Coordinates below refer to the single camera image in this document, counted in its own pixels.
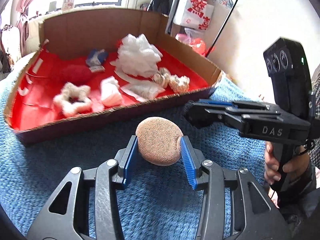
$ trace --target plaid fabric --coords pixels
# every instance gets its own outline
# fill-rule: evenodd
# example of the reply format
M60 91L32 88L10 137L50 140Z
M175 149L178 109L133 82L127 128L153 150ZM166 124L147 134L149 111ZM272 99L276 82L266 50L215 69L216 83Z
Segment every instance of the plaid fabric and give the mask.
M312 90L316 93L316 118L320 118L320 71L312 83ZM320 168L320 139L315 140L315 143L315 148L310 151L309 155L313 164Z

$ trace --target star-shaped hair tie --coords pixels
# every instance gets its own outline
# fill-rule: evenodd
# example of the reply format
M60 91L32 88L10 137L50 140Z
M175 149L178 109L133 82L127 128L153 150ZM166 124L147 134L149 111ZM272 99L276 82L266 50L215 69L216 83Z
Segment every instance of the star-shaped hair tie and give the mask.
M91 109L92 101L88 98L89 93L89 86L77 87L68 82L61 89L61 94L53 98L53 102L62 108L65 117L71 117Z

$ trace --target red box lining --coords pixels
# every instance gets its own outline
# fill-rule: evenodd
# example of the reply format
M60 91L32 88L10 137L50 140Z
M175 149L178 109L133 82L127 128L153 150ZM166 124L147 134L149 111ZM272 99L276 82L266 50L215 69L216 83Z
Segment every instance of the red box lining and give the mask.
M157 65L158 67L166 67L172 75L187 76L190 78L189 91L197 90L208 87L208 83L200 77L197 73L190 70L183 63L172 57L163 49L159 49L163 54L161 62ZM116 52L111 52L107 60L103 63L105 72L95 73L94 76L86 83L91 87L89 94L90 99L100 100L100 82L101 80L114 76L120 86L126 85L127 82L119 78L115 73L115 67L110 64L111 61L117 58ZM35 64L39 59L43 62L37 71L33 72ZM39 57L31 65L25 77L22 79L19 85L19 90L23 91L25 88L28 89L26 95L22 96L23 92L16 93L15 101L12 108L12 114L10 121L12 128L16 131L29 130L43 124L54 122L60 119L64 119L64 115L61 113L61 109L53 104L53 97L60 93L64 83L60 82L57 78L58 73L68 65L86 65L86 57L80 57L72 60L61 60L55 54L47 52L45 49L40 52ZM119 90L123 96L123 105L129 106L137 103L138 101L122 90ZM168 86L165 92L159 94L157 97L174 94L173 90Z

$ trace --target metal screw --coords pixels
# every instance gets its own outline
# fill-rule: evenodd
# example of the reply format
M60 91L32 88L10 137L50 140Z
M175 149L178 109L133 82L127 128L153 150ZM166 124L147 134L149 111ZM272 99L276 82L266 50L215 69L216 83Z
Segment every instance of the metal screw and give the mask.
M107 165L108 166L114 166L116 164L117 164L117 161L115 159L107 160Z
M241 167L241 168L239 169L239 171L240 171L241 173L243 173L243 174L248 173L248 169L245 168L245 167Z
M80 167L73 167L71 169L72 174L78 174L81 171Z
M210 161L210 160L204 160L203 161L203 165L205 165L205 166L211 166L212 164L213 164L213 162Z

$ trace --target camera lens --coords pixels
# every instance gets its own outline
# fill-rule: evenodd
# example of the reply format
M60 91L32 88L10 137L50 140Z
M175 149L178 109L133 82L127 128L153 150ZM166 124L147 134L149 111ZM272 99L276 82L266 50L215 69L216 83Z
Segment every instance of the camera lens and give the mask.
M278 59L278 56L275 53L272 55L271 61L272 61L273 69L276 72L279 72L280 71L279 59Z
M267 59L267 63L266 64L267 64L267 69L270 72L271 68L272 68L270 59Z
M280 52L280 61L281 61L282 67L284 69L287 69L287 67L288 67L288 58L287 58L287 54L283 50L281 50L281 52Z

